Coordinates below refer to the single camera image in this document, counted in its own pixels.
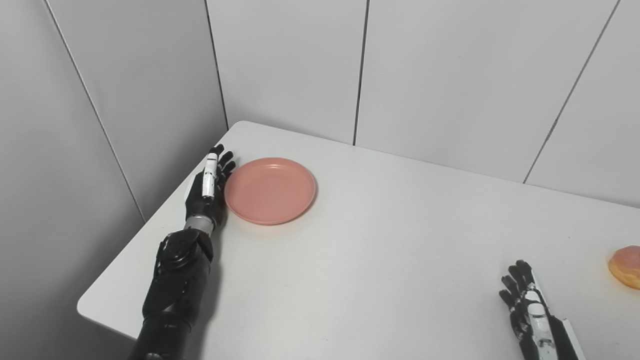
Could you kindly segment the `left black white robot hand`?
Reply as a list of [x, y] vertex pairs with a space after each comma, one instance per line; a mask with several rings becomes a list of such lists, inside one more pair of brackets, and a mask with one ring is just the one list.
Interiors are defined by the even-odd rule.
[[225, 189], [236, 163], [234, 153], [223, 144], [213, 146], [205, 157], [203, 170], [197, 173], [185, 199], [185, 219], [206, 219], [212, 230], [219, 228], [226, 214]]

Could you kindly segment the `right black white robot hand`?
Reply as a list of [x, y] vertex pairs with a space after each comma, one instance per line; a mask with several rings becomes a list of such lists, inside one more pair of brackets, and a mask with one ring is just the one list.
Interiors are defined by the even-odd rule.
[[585, 360], [569, 319], [551, 313], [534, 271], [519, 259], [502, 276], [498, 294], [509, 311], [510, 328], [526, 360]]

